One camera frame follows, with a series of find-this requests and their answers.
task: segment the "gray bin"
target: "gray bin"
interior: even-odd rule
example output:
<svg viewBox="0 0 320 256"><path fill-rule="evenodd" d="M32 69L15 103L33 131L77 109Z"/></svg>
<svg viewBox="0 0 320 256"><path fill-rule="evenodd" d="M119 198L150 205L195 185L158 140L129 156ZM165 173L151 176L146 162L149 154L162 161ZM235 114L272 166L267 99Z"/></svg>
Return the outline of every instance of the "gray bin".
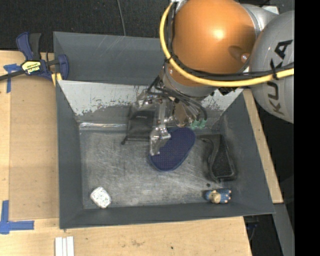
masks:
<svg viewBox="0 0 320 256"><path fill-rule="evenodd" d="M129 141L121 145L130 104L78 114L73 110L74 95L62 90L67 84L76 90L77 81L88 87L95 82L94 86L103 88L106 94L110 91L105 83L112 84L113 90L118 84L132 87L132 91L137 86L146 87L163 64L158 39L58 32L54 34L54 52L67 55L68 80L72 80L56 85L60 228L274 213L242 94L226 111L209 108L209 127L196 131L197 135L225 136L238 172L236 180L220 184L208 178L208 150L200 140L178 169L159 172L148 163L148 143ZM98 186L112 197L112 204L106 209L90 200L90 193ZM204 190L220 187L232 189L228 204L204 200Z"/></svg>

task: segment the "wooden board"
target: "wooden board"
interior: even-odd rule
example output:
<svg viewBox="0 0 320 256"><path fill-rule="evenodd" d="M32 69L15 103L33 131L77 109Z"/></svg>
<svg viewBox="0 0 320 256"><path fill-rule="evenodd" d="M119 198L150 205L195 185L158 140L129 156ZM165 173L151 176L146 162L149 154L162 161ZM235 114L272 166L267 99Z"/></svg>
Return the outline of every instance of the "wooden board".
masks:
<svg viewBox="0 0 320 256"><path fill-rule="evenodd" d="M58 229L58 219L0 239L1 256L54 255L55 237L74 236L76 256L251 256L242 217L175 223Z"/></svg>
<svg viewBox="0 0 320 256"><path fill-rule="evenodd" d="M277 174L275 171L274 164L272 162L265 133L260 122L260 117L256 108L255 99L252 95L251 90L249 89L243 91L243 96L246 108L250 116L254 137L261 157L261 162L263 165L265 178L268 183L272 201L274 204L283 203L284 199L281 194Z"/></svg>
<svg viewBox="0 0 320 256"><path fill-rule="evenodd" d="M0 67L21 64L19 51L0 51ZM59 216L57 171L57 114L55 87L41 77L20 75L1 81L1 161L0 182L10 180L8 189L1 189L2 199L9 199L10 220L45 219Z"/></svg>

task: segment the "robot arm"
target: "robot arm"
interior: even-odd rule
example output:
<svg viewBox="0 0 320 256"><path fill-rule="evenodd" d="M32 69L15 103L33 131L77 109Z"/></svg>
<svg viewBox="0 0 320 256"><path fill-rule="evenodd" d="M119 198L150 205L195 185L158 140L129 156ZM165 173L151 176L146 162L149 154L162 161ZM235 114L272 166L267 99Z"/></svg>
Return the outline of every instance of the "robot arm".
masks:
<svg viewBox="0 0 320 256"><path fill-rule="evenodd" d="M233 0L172 1L159 29L167 61L158 81L139 96L142 107L154 94L152 87L161 94L162 103L154 101L160 107L150 154L157 154L170 138L165 120L203 128L207 113L201 101L223 88L252 86L262 107L293 123L293 22L293 11L277 15ZM288 91L291 95L279 95Z"/></svg>

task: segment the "blue clamp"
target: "blue clamp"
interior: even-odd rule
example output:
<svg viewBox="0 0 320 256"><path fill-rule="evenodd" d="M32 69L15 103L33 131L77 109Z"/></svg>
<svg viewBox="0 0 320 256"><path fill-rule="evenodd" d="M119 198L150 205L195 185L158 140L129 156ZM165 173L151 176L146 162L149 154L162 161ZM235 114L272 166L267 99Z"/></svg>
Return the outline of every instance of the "blue clamp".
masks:
<svg viewBox="0 0 320 256"><path fill-rule="evenodd" d="M15 71L20 71L21 67L17 64L9 64L9 65L4 65L3 66L4 70L8 72L8 74L10 74L11 72L15 72ZM10 93L11 92L11 77L8 78L7 82L6 82L6 93Z"/></svg>
<svg viewBox="0 0 320 256"><path fill-rule="evenodd" d="M2 202L0 234L7 235L10 231L34 230L34 220L9 221L9 200Z"/></svg>
<svg viewBox="0 0 320 256"><path fill-rule="evenodd" d="M16 38L16 45L25 57L25 62L20 65L20 70L0 76L0 81L15 76L25 74L27 76L38 76L52 81L50 66L60 65L62 79L66 80L69 74L69 62L65 54L61 54L57 59L48 61L41 59L39 53L39 40L41 33L24 32Z"/></svg>

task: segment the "black object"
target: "black object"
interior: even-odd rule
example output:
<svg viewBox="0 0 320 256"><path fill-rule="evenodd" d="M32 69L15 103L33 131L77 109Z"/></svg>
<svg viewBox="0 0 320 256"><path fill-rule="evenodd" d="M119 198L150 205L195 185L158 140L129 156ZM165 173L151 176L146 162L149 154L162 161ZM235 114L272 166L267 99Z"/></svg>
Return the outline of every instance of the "black object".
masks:
<svg viewBox="0 0 320 256"><path fill-rule="evenodd" d="M154 107L137 110L135 106L132 105L129 114L127 133L121 144L124 145L126 141L149 141L154 116Z"/></svg>
<svg viewBox="0 0 320 256"><path fill-rule="evenodd" d="M222 134L201 135L202 141L212 144L212 152L208 158L209 174L215 182L233 181L237 172Z"/></svg>

